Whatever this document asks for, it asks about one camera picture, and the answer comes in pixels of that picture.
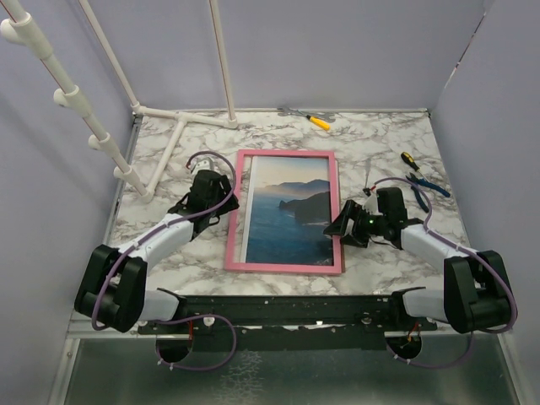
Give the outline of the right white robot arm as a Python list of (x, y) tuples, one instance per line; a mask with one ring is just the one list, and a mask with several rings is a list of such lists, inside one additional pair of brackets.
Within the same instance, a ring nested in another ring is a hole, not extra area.
[(440, 290), (413, 288), (393, 293), (397, 301), (387, 310), (389, 323), (406, 330), (418, 318), (450, 325), (456, 332), (502, 333), (516, 322), (516, 301), (505, 264), (495, 251), (475, 251), (446, 239), (421, 219), (408, 216), (397, 187), (372, 192), (376, 213), (348, 200), (325, 235), (347, 246), (365, 248), (380, 236), (393, 247), (427, 262), (443, 274)]

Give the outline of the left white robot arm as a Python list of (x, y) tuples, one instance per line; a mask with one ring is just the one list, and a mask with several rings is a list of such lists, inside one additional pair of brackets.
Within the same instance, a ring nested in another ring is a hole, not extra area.
[(186, 325), (182, 298), (165, 289), (148, 290), (148, 273), (238, 207), (226, 175), (198, 171), (190, 191), (155, 226), (121, 246), (93, 250), (75, 311), (98, 330), (127, 332), (140, 321), (157, 321), (165, 331), (179, 332)]

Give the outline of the seascape photo print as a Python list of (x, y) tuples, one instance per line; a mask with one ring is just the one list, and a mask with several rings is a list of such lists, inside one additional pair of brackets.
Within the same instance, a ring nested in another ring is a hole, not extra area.
[(240, 246), (245, 263), (331, 266), (329, 159), (252, 156)]

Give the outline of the pink picture frame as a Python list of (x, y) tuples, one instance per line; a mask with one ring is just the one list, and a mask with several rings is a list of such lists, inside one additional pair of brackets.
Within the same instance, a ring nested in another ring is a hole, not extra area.
[(329, 159), (329, 171), (331, 177), (331, 222), (338, 216), (340, 209), (338, 162), (332, 151), (241, 149), (237, 154), (235, 170), (237, 176), (235, 195), (238, 197), (240, 206), (229, 216), (229, 229), (224, 263), (225, 269), (231, 272), (251, 273), (340, 274), (343, 270), (342, 249), (339, 239), (336, 236), (329, 236), (332, 238), (333, 246), (333, 264), (331, 266), (273, 265), (245, 263), (240, 260), (240, 246), (244, 229), (244, 219), (242, 218), (242, 215), (246, 213), (247, 181), (249, 178), (250, 166), (248, 159), (252, 156), (268, 155), (324, 157)]

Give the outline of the clear tester screwdriver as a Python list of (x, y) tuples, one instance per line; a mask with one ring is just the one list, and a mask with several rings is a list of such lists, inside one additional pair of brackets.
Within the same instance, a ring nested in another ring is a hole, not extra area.
[(364, 189), (369, 190), (369, 177), (370, 177), (370, 170), (371, 170), (371, 158), (367, 159), (365, 162), (365, 182), (364, 182)]

